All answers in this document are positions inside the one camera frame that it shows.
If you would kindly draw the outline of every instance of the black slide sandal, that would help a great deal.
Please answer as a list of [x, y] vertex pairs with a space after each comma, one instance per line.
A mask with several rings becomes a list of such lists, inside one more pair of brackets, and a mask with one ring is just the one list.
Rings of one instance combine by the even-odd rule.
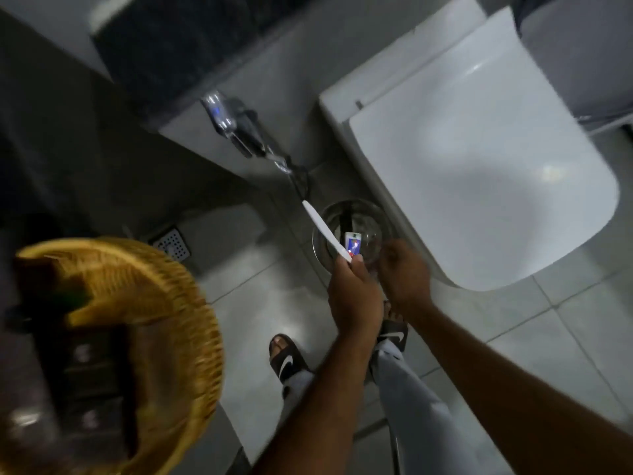
[[270, 344], [268, 345], [268, 356], [270, 356], [270, 353], [272, 352], [273, 345], [275, 344], [274, 340], [277, 337], [283, 338], [286, 343], [288, 343], [287, 347], [283, 348], [270, 360], [270, 366], [273, 368], [273, 371], [279, 378], [279, 381], [284, 383], [290, 377], [302, 370], [310, 371], [308, 364], [301, 356], [301, 352], [297, 346], [288, 335], [284, 335], [283, 333], [278, 333], [270, 340]]
[[393, 316], [393, 313], [391, 313], [391, 302], [385, 301], [385, 319], [382, 321], [382, 326], [380, 327], [380, 333], [378, 334], [377, 343], [380, 343], [384, 339], [389, 339], [391, 340], [391, 343], [398, 347], [398, 350], [403, 352], [405, 351], [405, 346], [407, 345], [409, 326], [404, 319], [388, 319], [387, 317], [389, 315]]

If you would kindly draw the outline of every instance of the forearm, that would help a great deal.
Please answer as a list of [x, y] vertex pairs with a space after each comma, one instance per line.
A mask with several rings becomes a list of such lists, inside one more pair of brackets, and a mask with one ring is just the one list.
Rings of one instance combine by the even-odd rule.
[[526, 373], [428, 302], [403, 315], [518, 475], [633, 470], [626, 433]]
[[342, 474], [376, 338], [340, 335], [301, 403], [275, 435], [253, 473]]

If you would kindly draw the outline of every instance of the toothbrush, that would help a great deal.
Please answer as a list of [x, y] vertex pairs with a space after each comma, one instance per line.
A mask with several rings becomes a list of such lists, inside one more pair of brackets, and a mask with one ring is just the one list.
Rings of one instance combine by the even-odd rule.
[[334, 234], [330, 231], [329, 227], [327, 226], [327, 223], [325, 223], [323, 219], [321, 218], [321, 215], [318, 214], [318, 212], [307, 200], [303, 201], [303, 207], [306, 209], [306, 211], [308, 212], [308, 215], [310, 215], [310, 218], [312, 218], [312, 221], [315, 223], [318, 230], [323, 234], [325, 239], [328, 240], [328, 242], [330, 242], [330, 244], [334, 248], [336, 248], [336, 251], [339, 252], [339, 255], [345, 258], [347, 263], [352, 263], [352, 256], [347, 252], [347, 250], [344, 249], [343, 245], [341, 245], [341, 243], [336, 239]]

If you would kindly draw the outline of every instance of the pants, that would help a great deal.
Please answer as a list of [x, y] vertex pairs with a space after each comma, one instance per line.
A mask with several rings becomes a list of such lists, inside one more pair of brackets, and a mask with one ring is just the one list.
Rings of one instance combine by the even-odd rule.
[[[446, 404], [409, 368], [393, 343], [384, 340], [376, 345], [370, 368], [387, 421], [402, 449], [406, 475], [480, 473], [475, 454], [455, 428]], [[286, 380], [281, 422], [313, 378], [303, 371]]]

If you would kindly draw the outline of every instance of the wicker basket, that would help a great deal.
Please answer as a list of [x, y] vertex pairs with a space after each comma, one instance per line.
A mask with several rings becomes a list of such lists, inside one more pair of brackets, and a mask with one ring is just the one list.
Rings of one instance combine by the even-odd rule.
[[[22, 249], [18, 260], [54, 267], [56, 279], [81, 283], [91, 301], [67, 315], [73, 327], [126, 323], [137, 386], [138, 453], [129, 462], [79, 470], [71, 463], [45, 472], [163, 475], [204, 431], [222, 388], [218, 322], [191, 274], [146, 244], [104, 237], [62, 239]], [[34, 474], [0, 448], [0, 472]]]

